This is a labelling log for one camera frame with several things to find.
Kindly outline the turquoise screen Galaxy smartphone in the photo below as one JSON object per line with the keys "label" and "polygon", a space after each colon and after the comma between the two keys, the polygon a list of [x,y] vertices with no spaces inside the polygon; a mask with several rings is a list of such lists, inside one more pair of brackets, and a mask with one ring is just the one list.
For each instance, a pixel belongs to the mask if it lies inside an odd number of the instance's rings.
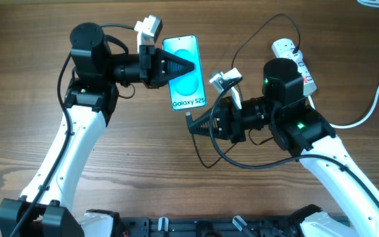
{"label": "turquoise screen Galaxy smartphone", "polygon": [[194,64],[194,69],[169,82],[171,107],[174,111],[203,107],[207,104],[196,35],[163,40],[163,49]]}

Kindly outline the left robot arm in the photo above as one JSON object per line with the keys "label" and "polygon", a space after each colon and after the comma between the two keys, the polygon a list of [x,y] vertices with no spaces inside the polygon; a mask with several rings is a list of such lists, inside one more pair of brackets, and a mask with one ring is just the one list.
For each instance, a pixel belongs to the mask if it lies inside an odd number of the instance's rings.
{"label": "left robot arm", "polygon": [[105,34],[102,25],[86,22],[71,31],[66,59],[74,68],[66,92],[57,95],[63,111],[59,131],[19,198],[1,202],[3,236],[128,235],[117,212],[91,209],[74,217],[71,209],[87,159],[115,110],[119,87],[142,83],[157,89],[194,70],[192,62],[155,46],[162,27],[156,16],[137,22],[135,54],[127,47],[112,53],[110,44],[122,42]]}

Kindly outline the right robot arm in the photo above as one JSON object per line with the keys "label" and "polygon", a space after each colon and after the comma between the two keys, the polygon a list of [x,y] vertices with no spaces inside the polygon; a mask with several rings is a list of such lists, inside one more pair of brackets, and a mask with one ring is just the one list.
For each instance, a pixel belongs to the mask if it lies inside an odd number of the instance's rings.
{"label": "right robot arm", "polygon": [[228,95],[241,81],[232,69],[211,78],[219,95],[199,118],[186,115],[191,135],[212,142],[244,142],[248,130],[267,127],[290,161],[300,162],[327,189],[350,221],[335,221],[316,205],[308,205],[286,217],[279,227],[260,224],[257,235],[283,236],[379,236],[379,190],[348,154],[330,123],[306,103],[303,78],[295,62],[276,58],[264,65],[262,96],[238,101]]}

